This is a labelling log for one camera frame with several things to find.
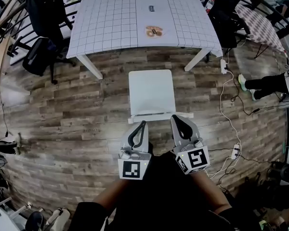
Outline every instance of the white cable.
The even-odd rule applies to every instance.
[[[228,62],[226,64],[229,64],[229,51],[228,51],[228,54],[227,54],[227,58],[228,58]]]
[[[242,47],[245,43],[246,43],[246,40],[247,40],[247,38],[245,38],[245,41],[244,41],[244,43],[243,44],[241,44],[240,46],[237,46],[237,48],[240,48],[240,47]]]
[[[237,139],[239,140],[239,143],[236,143],[236,145],[239,145],[239,150],[240,150],[240,155],[241,155],[241,153],[242,153],[242,145],[241,145],[241,140],[240,140],[240,138],[239,138],[239,136],[238,136],[238,134],[237,134],[237,130],[236,130],[235,127],[232,125],[231,120],[230,120],[228,117],[226,117],[226,116],[224,115],[224,113],[222,112],[222,94],[223,94],[223,91],[224,91],[224,89],[225,89],[225,84],[227,84],[229,81],[232,81],[232,80],[235,78],[234,75],[233,75],[233,73],[232,73],[231,71],[228,71],[228,70],[226,70],[226,71],[229,72],[229,73],[232,75],[232,78],[231,78],[230,80],[226,81],[226,82],[223,84],[223,89],[222,89],[222,92],[221,92],[221,95],[220,95],[220,112],[221,112],[221,114],[222,114],[225,118],[227,118],[227,119],[229,120],[230,125],[232,126],[232,128],[233,128],[233,129],[235,130],[235,132],[236,132],[236,137],[237,137]],[[225,166],[225,164],[226,164],[226,162],[227,162],[227,160],[228,160],[229,158],[230,158],[230,157],[226,158],[226,160],[225,160],[224,163],[223,163],[223,166],[222,166],[221,170],[219,170],[218,172],[216,172],[216,173],[214,173],[214,174],[208,174],[208,175],[213,175],[210,179],[212,179],[213,177],[215,177],[219,172],[224,171],[224,170],[227,169],[227,167],[226,167],[226,168],[223,168],[223,167]],[[230,166],[230,167],[236,166],[239,158],[240,158],[240,157],[238,156],[238,157],[235,159],[235,160],[236,160],[236,163],[235,163],[233,166]]]
[[[233,73],[231,73],[229,70],[226,70],[226,71],[229,72],[229,73],[232,75],[232,78],[231,78],[230,80],[226,81],[226,82],[223,84],[223,90],[225,89],[225,84],[234,79]],[[222,112],[222,94],[223,94],[223,90],[222,90],[222,93],[221,93],[221,95],[220,95],[220,112],[222,113],[222,115],[223,115],[225,118],[227,118],[227,119],[229,120],[230,125],[231,125],[232,128],[235,130],[235,132],[236,132],[236,137],[237,137],[237,139],[239,140],[239,146],[240,146],[240,148],[241,148],[241,140],[240,140],[240,138],[239,138],[239,136],[238,136],[238,134],[237,134],[237,130],[236,130],[235,127],[232,125],[231,120],[230,120],[228,117],[226,117],[226,116],[223,114],[223,112]]]

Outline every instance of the person's leg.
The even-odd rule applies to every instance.
[[[272,89],[263,89],[263,90],[257,90],[254,93],[252,93],[254,99],[258,100],[265,96],[271,95],[274,91]]]
[[[284,74],[276,76],[266,76],[261,79],[262,88],[254,92],[256,100],[272,94],[273,92],[288,93]]]
[[[279,15],[275,13],[269,14],[266,18],[271,21],[273,26],[280,21]]]
[[[284,74],[276,75],[276,76],[265,76],[262,79],[252,79],[246,80],[245,87],[246,89],[270,89],[274,91],[284,90],[284,86],[286,86]]]
[[[247,90],[256,89],[261,90],[265,87],[263,79],[251,79],[245,81],[245,88]]]

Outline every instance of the small box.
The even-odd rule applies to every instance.
[[[186,152],[180,152],[175,158],[184,174],[191,174],[210,165],[208,147],[194,148]]]

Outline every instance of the shoe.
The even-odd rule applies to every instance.
[[[251,97],[252,97],[252,99],[254,100],[254,101],[256,101],[256,99],[255,99],[255,89],[251,89],[251,90],[249,90],[250,92],[251,92]]]
[[[242,74],[239,74],[239,77],[237,78],[237,80],[239,81],[241,88],[243,91],[247,91],[247,88],[245,87],[245,81],[246,79],[244,78],[244,76]]]

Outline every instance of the power strip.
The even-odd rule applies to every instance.
[[[235,160],[239,156],[240,146],[238,144],[235,144],[232,152],[231,152],[231,159]]]
[[[221,59],[221,73],[227,74],[227,70],[226,70],[226,61],[224,59]]]

